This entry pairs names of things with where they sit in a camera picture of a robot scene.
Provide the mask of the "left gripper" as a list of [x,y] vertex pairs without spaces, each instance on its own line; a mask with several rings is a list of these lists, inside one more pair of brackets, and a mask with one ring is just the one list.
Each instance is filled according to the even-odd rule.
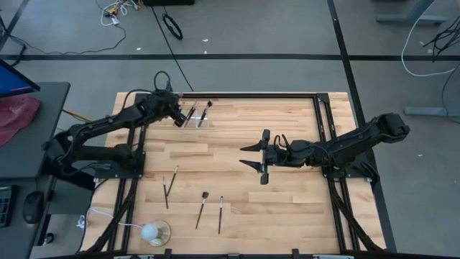
[[155,94],[160,98],[162,114],[171,116],[174,125],[181,126],[182,122],[186,120],[186,116],[182,113],[179,105],[180,95],[166,90],[158,90]]

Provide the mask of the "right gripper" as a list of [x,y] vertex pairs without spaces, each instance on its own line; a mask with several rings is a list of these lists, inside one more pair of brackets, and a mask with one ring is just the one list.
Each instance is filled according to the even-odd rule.
[[260,183],[267,185],[269,183],[268,167],[271,165],[281,164],[282,155],[286,155],[277,145],[270,145],[270,131],[265,129],[262,133],[262,140],[255,145],[241,147],[241,151],[262,151],[262,162],[255,162],[250,160],[241,160],[241,163],[248,165],[261,173]]

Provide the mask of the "fan makeup brush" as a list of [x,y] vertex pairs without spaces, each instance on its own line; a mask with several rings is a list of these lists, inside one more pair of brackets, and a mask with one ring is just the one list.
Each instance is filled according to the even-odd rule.
[[205,120],[205,118],[206,118],[206,116],[207,116],[207,112],[208,112],[208,110],[209,110],[212,106],[213,106],[212,100],[208,100],[207,105],[206,105],[205,109],[203,110],[203,113],[202,113],[202,115],[201,115],[201,118],[200,118],[200,120],[199,120],[199,122],[198,122],[198,127],[201,127],[201,126],[202,126],[203,121]]

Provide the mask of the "angled makeup brush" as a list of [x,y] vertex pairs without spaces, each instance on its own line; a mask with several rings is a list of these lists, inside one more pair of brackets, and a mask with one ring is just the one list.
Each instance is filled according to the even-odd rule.
[[206,199],[208,198],[208,195],[209,195],[209,192],[207,191],[204,191],[202,193],[202,202],[201,202],[201,207],[200,207],[200,210],[199,210],[199,213],[198,213],[198,216],[197,216],[197,220],[196,220],[196,224],[195,224],[195,229],[198,229],[198,225],[199,225],[199,222],[201,220],[201,215],[203,213],[203,208],[204,208],[204,205],[206,203]]

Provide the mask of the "black box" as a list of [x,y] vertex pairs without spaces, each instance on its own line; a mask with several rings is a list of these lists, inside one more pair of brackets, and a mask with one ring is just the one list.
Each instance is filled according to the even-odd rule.
[[145,6],[183,6],[194,5],[196,0],[142,0]]

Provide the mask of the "white spherical device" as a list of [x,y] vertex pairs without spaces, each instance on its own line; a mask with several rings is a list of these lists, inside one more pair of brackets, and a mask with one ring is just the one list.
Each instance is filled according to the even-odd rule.
[[141,228],[141,237],[145,241],[151,242],[157,239],[158,234],[159,230],[155,224],[146,224]]

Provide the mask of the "pink cloth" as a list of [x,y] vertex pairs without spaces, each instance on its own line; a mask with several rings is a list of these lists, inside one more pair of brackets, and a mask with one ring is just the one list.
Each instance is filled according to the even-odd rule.
[[32,123],[40,104],[39,99],[31,96],[9,96],[0,99],[0,147]]

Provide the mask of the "dark grey side desk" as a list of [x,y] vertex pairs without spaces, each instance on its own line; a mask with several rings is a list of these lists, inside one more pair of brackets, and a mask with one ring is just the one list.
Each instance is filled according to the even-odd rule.
[[68,96],[68,82],[42,82],[30,96],[40,100],[32,123],[0,147],[0,187],[15,186],[10,224],[0,227],[0,259],[28,259],[36,227],[22,216],[26,196],[36,190],[45,153],[42,144],[55,133]]

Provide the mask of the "monitor with blue screen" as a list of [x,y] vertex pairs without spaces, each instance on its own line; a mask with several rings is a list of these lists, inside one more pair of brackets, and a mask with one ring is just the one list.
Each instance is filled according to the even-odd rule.
[[40,87],[0,59],[0,98],[40,91]]

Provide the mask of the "black computer mouse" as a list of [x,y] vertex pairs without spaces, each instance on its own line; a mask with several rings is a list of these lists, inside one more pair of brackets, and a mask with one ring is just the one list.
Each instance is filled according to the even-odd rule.
[[42,191],[29,193],[23,203],[22,216],[27,224],[36,224],[40,221],[44,206],[44,194]]

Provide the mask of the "grey desk foot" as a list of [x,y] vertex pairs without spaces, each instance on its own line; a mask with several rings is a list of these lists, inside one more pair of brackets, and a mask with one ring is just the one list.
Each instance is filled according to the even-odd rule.
[[460,103],[447,104],[444,98],[446,86],[441,90],[441,106],[406,106],[403,111],[410,116],[445,117],[460,119]]

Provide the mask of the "black keyboard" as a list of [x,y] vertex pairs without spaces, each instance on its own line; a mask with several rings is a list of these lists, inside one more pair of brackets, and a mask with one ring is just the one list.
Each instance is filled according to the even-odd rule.
[[0,228],[10,225],[17,193],[17,185],[0,186]]

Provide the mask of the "black aluminium table frame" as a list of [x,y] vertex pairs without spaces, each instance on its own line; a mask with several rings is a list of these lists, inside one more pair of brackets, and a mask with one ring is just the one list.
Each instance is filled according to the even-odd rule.
[[[128,249],[135,253],[172,256],[338,253],[362,244],[334,205],[336,191],[351,203],[349,182],[324,178],[325,168],[271,168],[262,185],[256,171],[240,163],[259,160],[261,153],[241,151],[264,129],[287,139],[327,141],[354,129],[344,93],[189,93],[185,103],[212,100],[204,128],[178,129],[168,121],[152,125],[140,140],[147,151],[144,178],[138,183],[135,223],[166,221],[170,240],[154,247],[135,231]],[[165,206],[167,189],[179,169]],[[209,192],[198,229],[202,193]],[[224,197],[221,234],[219,199]]]

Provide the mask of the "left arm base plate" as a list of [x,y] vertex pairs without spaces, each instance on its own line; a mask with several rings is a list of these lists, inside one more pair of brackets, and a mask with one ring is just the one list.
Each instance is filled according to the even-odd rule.
[[141,178],[142,172],[139,171],[127,171],[122,168],[112,168],[110,170],[95,170],[95,178]]

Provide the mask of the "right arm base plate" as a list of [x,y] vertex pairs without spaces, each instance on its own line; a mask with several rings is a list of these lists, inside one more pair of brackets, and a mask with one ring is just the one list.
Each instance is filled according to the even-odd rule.
[[342,168],[323,173],[324,178],[371,178],[368,171],[356,168]]

